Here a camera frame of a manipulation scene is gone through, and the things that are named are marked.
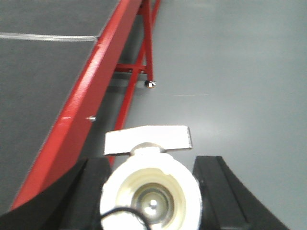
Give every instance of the black cable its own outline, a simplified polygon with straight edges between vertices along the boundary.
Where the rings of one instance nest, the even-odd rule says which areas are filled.
[[[105,218],[105,217],[107,217],[107,216],[109,216],[109,215],[112,215],[113,213],[116,213],[116,212],[123,212],[123,211],[124,211],[124,212],[133,213],[134,215],[136,215],[137,217],[139,217],[139,218],[143,221],[143,223],[144,223],[146,229],[147,229],[147,230],[151,230],[151,228],[150,228],[150,226],[149,226],[149,221],[148,221],[148,219],[146,218],[146,216],[144,216],[144,214],[141,213],[140,211],[138,211],[138,210],[136,210],[136,209],[134,209],[134,208],[131,208],[131,207],[116,207],[116,208],[111,209],[110,211],[108,211],[108,212],[102,214],[102,215],[100,216],[100,218],[103,219],[103,218]]]

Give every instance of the red metal frame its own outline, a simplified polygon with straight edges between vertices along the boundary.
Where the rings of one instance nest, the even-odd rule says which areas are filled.
[[[59,179],[77,161],[142,0],[121,0],[53,126],[12,209]]]
[[[153,49],[152,49],[152,27],[158,14],[161,0],[156,0],[153,11],[151,12],[150,0],[144,0],[139,14],[143,16],[144,21],[144,40],[139,51],[135,64],[118,64],[116,71],[131,72],[127,91],[119,111],[115,124],[115,130],[122,129],[125,125],[129,108],[132,102],[133,93],[138,80],[139,73],[147,73],[147,80],[153,81]],[[143,65],[143,59],[146,56],[146,66]]]

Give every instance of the gray table surface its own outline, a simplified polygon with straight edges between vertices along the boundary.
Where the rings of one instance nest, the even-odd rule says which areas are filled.
[[[119,0],[0,0],[0,214],[9,210]],[[28,41],[7,33],[94,36]]]

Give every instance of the metal foot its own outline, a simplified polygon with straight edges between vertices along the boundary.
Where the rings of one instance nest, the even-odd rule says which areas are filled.
[[[145,86],[147,87],[147,88],[149,88],[149,89],[152,89],[152,88],[154,88],[155,86],[156,86],[156,82],[155,81],[153,81],[153,80],[147,80],[147,81],[145,81]]]

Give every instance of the white line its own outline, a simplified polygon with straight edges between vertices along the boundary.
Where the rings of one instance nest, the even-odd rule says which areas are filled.
[[[61,36],[61,35],[41,35],[41,34],[16,34],[0,33],[0,38],[30,40],[30,41],[50,41],[50,42],[88,42],[96,41],[97,36]]]

